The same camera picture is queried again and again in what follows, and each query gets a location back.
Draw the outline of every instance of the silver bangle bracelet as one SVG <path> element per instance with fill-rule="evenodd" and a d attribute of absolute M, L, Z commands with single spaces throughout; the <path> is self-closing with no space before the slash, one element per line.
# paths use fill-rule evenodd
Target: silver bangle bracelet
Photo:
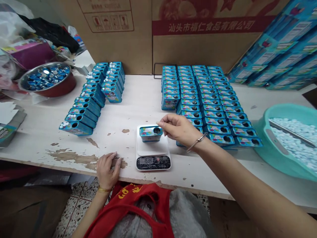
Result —
<path fill-rule="evenodd" d="M 204 139 L 207 135 L 208 135 L 208 133 L 205 132 L 205 133 L 202 135 L 202 137 L 200 137 L 199 139 L 197 139 L 197 140 L 195 141 L 195 143 L 194 143 L 191 147 L 189 147 L 189 148 L 186 150 L 186 152 L 187 152 L 187 153 L 190 152 L 191 149 L 192 149 L 198 142 L 201 142 L 202 139 Z"/>

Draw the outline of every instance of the red metal bowl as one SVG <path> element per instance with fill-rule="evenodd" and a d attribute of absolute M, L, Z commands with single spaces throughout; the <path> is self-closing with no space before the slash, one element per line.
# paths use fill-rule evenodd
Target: red metal bowl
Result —
<path fill-rule="evenodd" d="M 49 67 L 52 67 L 52 66 L 57 65 L 57 64 L 64 66 L 64 67 L 67 66 L 71 70 L 71 67 L 68 64 L 62 63 L 62 62 L 52 62 L 52 63 L 46 63 L 43 65 L 37 66 L 36 68 L 31 69 L 28 72 L 26 72 L 21 77 L 21 79 L 19 81 L 19 88 L 21 90 L 26 91 L 26 92 L 36 93 L 36 94 L 39 94 L 41 96 L 48 97 L 48 98 L 60 97 L 60 96 L 66 95 L 67 93 L 71 92 L 76 86 L 76 80 L 75 80 L 75 77 L 71 71 L 62 81 L 60 81 L 58 84 L 55 84 L 54 86 L 52 86 L 50 88 L 37 90 L 37 91 L 32 91 L 32 90 L 27 89 L 28 88 L 27 82 L 28 82 L 29 75 L 34 74 L 35 72 L 37 72 L 37 70 L 39 70 L 41 68 L 49 68 Z"/>

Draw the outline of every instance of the teal plastic basin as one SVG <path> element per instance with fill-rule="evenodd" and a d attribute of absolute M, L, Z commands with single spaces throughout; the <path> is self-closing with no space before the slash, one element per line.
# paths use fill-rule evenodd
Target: teal plastic basin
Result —
<path fill-rule="evenodd" d="M 317 126 L 317 110 L 295 104 L 277 104 L 268 108 L 258 123 L 253 123 L 263 142 L 263 147 L 254 150 L 262 159 L 289 176 L 317 181 L 317 173 L 298 161 L 276 139 L 268 122 L 270 118 L 296 119 L 306 125 Z"/>

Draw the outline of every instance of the digital kitchen scale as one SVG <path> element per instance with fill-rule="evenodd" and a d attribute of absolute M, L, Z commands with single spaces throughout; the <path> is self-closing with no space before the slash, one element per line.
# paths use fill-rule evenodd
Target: digital kitchen scale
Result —
<path fill-rule="evenodd" d="M 168 170 L 171 168 L 171 156 L 168 140 L 164 135 L 160 141 L 143 142 L 140 137 L 141 127 L 158 125 L 140 125 L 136 130 L 136 168 L 140 171 Z"/>

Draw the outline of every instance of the human hand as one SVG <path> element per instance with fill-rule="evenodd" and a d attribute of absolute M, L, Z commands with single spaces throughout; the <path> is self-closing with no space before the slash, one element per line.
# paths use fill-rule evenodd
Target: human hand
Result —
<path fill-rule="evenodd" d="M 116 157 L 116 155 L 117 152 L 103 155 L 97 162 L 97 177 L 100 188 L 102 189 L 111 190 L 119 179 L 122 159 L 119 158 L 116 162 L 115 168 L 113 170 L 111 169 L 112 160 Z"/>
<path fill-rule="evenodd" d="M 157 124 L 163 129 L 164 136 L 177 140 L 186 147 L 192 146 L 202 133 L 184 116 L 167 114 Z"/>

